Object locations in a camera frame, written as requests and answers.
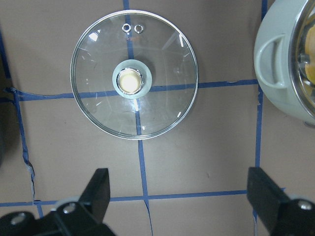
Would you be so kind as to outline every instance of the glass lid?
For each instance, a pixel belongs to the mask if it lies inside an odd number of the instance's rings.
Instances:
[[[292,81],[298,98],[315,118],[315,0],[308,0],[293,31],[290,55]]]
[[[85,116],[125,139],[149,139],[177,125],[195,99],[198,67],[172,23],[139,10],[93,23],[71,60],[71,86]]]

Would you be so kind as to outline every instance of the black object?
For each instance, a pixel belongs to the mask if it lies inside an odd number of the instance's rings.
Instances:
[[[115,236],[102,223],[110,200],[108,169],[97,169],[79,201],[35,220],[30,212],[0,218],[0,236]]]
[[[247,198],[271,236],[315,236],[314,203],[291,200],[261,168],[249,168]]]

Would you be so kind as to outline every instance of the blue tape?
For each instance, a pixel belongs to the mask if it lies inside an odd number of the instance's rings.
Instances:
[[[206,193],[183,193],[169,195],[151,195],[150,200],[157,199],[175,199],[175,198],[198,198],[198,197],[213,197],[213,196],[228,196],[246,194],[247,190],[221,191],[221,192],[206,192]]]
[[[227,82],[227,81],[219,81],[219,82],[199,83],[198,88],[205,89],[205,88],[257,85],[257,84],[258,84],[258,81],[256,79],[255,80],[240,80],[234,83]],[[193,89],[193,88],[195,88],[195,84],[153,86],[151,87],[150,92],[183,90],[183,89]],[[5,91],[9,93],[13,93],[10,88],[6,88]],[[41,95],[41,94],[22,92],[17,89],[16,89],[16,92],[19,95],[20,102],[61,99],[61,98],[74,98],[72,93],[62,93],[62,94],[56,94],[56,95]],[[118,93],[115,90],[79,93],[80,98],[108,97],[108,96],[117,96],[117,95]],[[6,98],[0,98],[0,102],[11,102],[11,100],[8,100]]]
[[[214,197],[214,196],[229,196],[229,195],[243,195],[247,194],[247,190],[234,190],[234,191],[220,191],[220,192],[205,192],[205,193],[183,193],[183,194],[167,194],[167,195],[151,195],[147,196],[149,200],[162,200],[162,199],[177,199],[177,198],[198,198],[198,197]],[[127,202],[127,201],[143,201],[143,196],[131,197],[114,197],[110,198],[111,202]],[[20,206],[36,206],[36,205],[54,205],[57,201],[39,201],[34,202],[15,202],[15,203],[0,203],[0,207],[20,207]]]
[[[11,88],[11,91],[13,92],[13,95],[14,95],[14,105],[16,108],[17,118],[18,118],[19,127],[20,127],[22,148],[23,148],[22,157],[23,157],[27,170],[31,174],[31,191],[32,191],[32,196],[33,196],[33,201],[34,201],[35,200],[35,188],[34,188],[35,171],[34,171],[33,165],[29,161],[29,150],[28,150],[28,146],[26,145],[26,138],[25,138],[25,132],[24,132],[24,127],[23,127],[23,122],[22,122],[19,95],[15,88]]]
[[[126,202],[126,201],[139,201],[139,200],[142,201],[143,196],[110,198],[111,202]]]
[[[239,80],[236,82],[228,82],[228,81],[218,81],[218,82],[207,82],[207,83],[199,83],[198,88],[217,88],[217,87],[228,87],[228,86],[243,86],[243,85],[257,85],[258,80]]]
[[[253,210],[253,211],[252,211],[252,214],[253,214],[253,216],[254,216],[254,218],[255,218],[255,221],[256,221],[256,223],[257,223],[257,212],[256,212],[255,210]]]
[[[41,208],[41,205],[38,204],[38,205],[36,205],[36,207],[37,207],[39,218],[43,218],[44,214],[43,214],[43,209]]]
[[[144,161],[144,152],[143,152],[142,140],[138,141],[138,152],[139,152],[140,173],[141,173],[141,180],[142,180],[143,200],[146,203],[147,208],[150,209],[149,196],[148,196],[148,186],[147,186],[147,176],[146,176],[146,166],[145,166],[145,161]]]
[[[261,20],[264,19],[267,11],[268,11],[268,0],[262,0],[261,1]]]
[[[257,106],[257,123],[256,123],[256,148],[255,148],[255,166],[260,166],[260,149],[261,149],[261,126],[262,126],[262,106],[263,106],[263,91],[258,86],[258,106]]]
[[[136,101],[137,101],[137,106],[138,106],[138,109],[135,111],[137,135],[141,135],[141,121],[140,121],[140,112],[139,112],[141,107],[140,107],[139,99],[137,99]]]
[[[3,43],[1,31],[0,31],[0,56],[2,59],[5,77],[7,79],[11,79],[11,74],[10,74],[10,70],[9,70],[8,60],[7,60],[6,54],[5,54],[4,43]]]
[[[123,0],[124,10],[130,10],[129,8],[129,0]]]
[[[131,27],[130,16],[126,15],[125,18],[126,18],[126,23],[129,24]],[[127,40],[128,59],[134,59],[133,46],[132,46],[132,30],[126,33],[126,37],[127,37],[126,40]]]

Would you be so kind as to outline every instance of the screw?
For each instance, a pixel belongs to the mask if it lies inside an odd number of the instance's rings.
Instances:
[[[69,203],[67,206],[64,207],[63,212],[64,214],[69,214],[75,210],[75,203]]]
[[[11,225],[17,225],[21,223],[25,219],[25,214],[24,213],[19,213],[17,216],[13,217],[11,220]]]
[[[302,210],[312,210],[312,205],[311,203],[307,202],[307,201],[304,201],[304,200],[300,200],[298,202],[298,205],[299,207],[302,209]]]

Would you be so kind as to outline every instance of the white pot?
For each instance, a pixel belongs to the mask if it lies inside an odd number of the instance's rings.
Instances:
[[[315,124],[313,84],[301,78],[298,47],[314,6],[315,0],[276,0],[261,23],[254,49],[257,79],[268,99],[311,124]]]

